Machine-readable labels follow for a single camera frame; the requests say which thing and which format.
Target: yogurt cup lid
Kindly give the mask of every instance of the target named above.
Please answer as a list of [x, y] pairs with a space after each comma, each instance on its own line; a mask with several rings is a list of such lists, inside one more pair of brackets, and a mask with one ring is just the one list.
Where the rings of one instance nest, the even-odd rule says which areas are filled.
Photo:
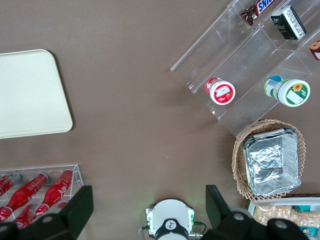
[[310, 86], [303, 80], [292, 79], [280, 87], [277, 96], [281, 103], [289, 107], [298, 107], [309, 98]]
[[227, 82], [214, 83], [210, 88], [210, 97], [218, 105], [229, 104], [235, 98], [235, 87]]

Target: red soda bottle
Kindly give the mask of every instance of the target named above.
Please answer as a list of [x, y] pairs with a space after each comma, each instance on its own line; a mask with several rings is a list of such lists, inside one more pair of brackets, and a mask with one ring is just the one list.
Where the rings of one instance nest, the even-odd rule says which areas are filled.
[[40, 206], [35, 210], [38, 216], [42, 215], [49, 210], [54, 204], [59, 202], [65, 195], [66, 191], [70, 187], [73, 177], [73, 171], [70, 169], [65, 170], [61, 176], [52, 184], [46, 191], [44, 199]]
[[36, 220], [36, 207], [36, 204], [27, 205], [19, 214], [19, 216], [17, 216], [16, 219], [13, 220], [13, 222], [16, 223], [18, 229], [24, 229]]
[[7, 172], [0, 178], [0, 197], [20, 181], [21, 175], [17, 171]]
[[6, 220], [18, 208], [26, 205], [43, 185], [48, 181], [48, 176], [43, 172], [38, 172], [33, 179], [20, 187], [10, 198], [8, 204], [0, 209], [0, 222]]

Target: clear acrylic display stand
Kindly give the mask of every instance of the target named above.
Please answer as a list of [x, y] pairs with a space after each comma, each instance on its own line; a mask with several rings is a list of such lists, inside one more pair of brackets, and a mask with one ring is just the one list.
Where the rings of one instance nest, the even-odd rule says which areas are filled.
[[[171, 67], [236, 137], [279, 103], [264, 93], [269, 77], [306, 80], [320, 67], [309, 50], [320, 38], [320, 0], [276, 0], [250, 26], [241, 13], [255, 1], [233, 0]], [[300, 40], [284, 39], [270, 20], [272, 12], [285, 6], [294, 8], [306, 29]], [[234, 85], [230, 104], [217, 105], [205, 92], [212, 77]]]
[[[30, 205], [30, 204], [40, 205], [42, 200], [45, 197], [45, 194], [48, 188], [60, 177], [60, 175], [66, 169], [73, 170], [73, 177], [72, 177], [72, 181], [69, 189], [64, 194], [62, 199], [59, 201], [60, 203], [60, 202], [68, 202], [77, 193], [77, 191], [84, 185], [81, 177], [81, 173], [79, 170], [79, 166], [77, 164], [0, 170], [0, 176], [5, 175], [9, 171], [17, 171], [21, 175], [21, 182], [14, 185], [11, 189], [9, 189], [4, 195], [0, 197], [0, 207], [6, 206], [10, 198], [12, 197], [12, 195], [15, 193], [15, 191], [18, 190], [25, 183], [30, 181], [31, 178], [36, 173], [45, 173], [49, 177], [48, 182], [42, 188], [40, 188], [37, 194], [27, 203], [27, 205]], [[6, 220], [6, 222], [12, 222], [25, 207], [26, 205], [14, 211], [13, 214]]]

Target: white label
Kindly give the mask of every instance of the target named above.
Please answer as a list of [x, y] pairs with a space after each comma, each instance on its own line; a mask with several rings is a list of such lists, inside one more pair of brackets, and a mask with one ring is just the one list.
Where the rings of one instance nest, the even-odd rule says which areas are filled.
[[314, 54], [318, 58], [318, 60], [320, 60], [320, 52], [315, 52]]
[[302, 38], [305, 35], [305, 32], [290, 8], [288, 8], [288, 10], [286, 11], [285, 16], [296, 37], [298, 39]]
[[280, 81], [274, 81], [272, 79], [269, 79], [269, 81], [266, 84], [275, 88], [278, 83], [280, 83]]
[[294, 91], [290, 90], [288, 92], [288, 94], [286, 95], [286, 97], [291, 100], [292, 102], [294, 102], [294, 104], [299, 104], [303, 101], [303, 98], [300, 97], [298, 94], [295, 94]]
[[230, 88], [228, 86], [223, 86], [219, 88], [218, 90], [215, 90], [215, 94], [217, 98], [220, 98], [221, 96], [227, 94], [230, 92]]

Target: red object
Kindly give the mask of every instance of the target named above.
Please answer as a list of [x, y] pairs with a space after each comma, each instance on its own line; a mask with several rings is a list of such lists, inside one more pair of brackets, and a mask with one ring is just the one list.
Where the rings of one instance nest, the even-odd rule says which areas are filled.
[[10, 188], [12, 188], [15, 184], [19, 183], [21, 180], [21, 176], [19, 173], [14, 172], [6, 173], [4, 176], [0, 178], [0, 197], [5, 194]]
[[205, 83], [205, 86], [204, 86], [204, 90], [205, 92], [209, 95], [210, 94], [210, 87], [212, 85], [213, 82], [216, 82], [216, 81], [219, 81], [221, 80], [220, 78], [218, 77], [213, 77], [213, 78], [210, 78], [206, 83]]
[[65, 205], [67, 205], [66, 201], [62, 201], [59, 203], [59, 205], [56, 207], [57, 209], [63, 209], [65, 207]]
[[227, 93], [226, 95], [225, 95], [225, 98], [229, 101], [231, 98], [232, 98], [232, 93]]
[[38, 216], [48, 211], [49, 208], [51, 208], [54, 204], [61, 200], [61, 198], [65, 195], [66, 191], [70, 187], [72, 177], [73, 171], [67, 169], [52, 184], [52, 186], [49, 187], [49, 189], [45, 193], [42, 203], [35, 210]]
[[35, 208], [36, 205], [32, 204], [26, 206], [19, 214], [19, 216], [17, 216], [16, 219], [13, 220], [13, 222], [17, 224], [18, 229], [24, 229], [36, 220], [37, 214], [35, 212]]
[[36, 193], [46, 184], [48, 176], [42, 172], [33, 176], [33, 179], [20, 187], [10, 198], [8, 204], [0, 210], [0, 222], [6, 220], [10, 215], [26, 205]]

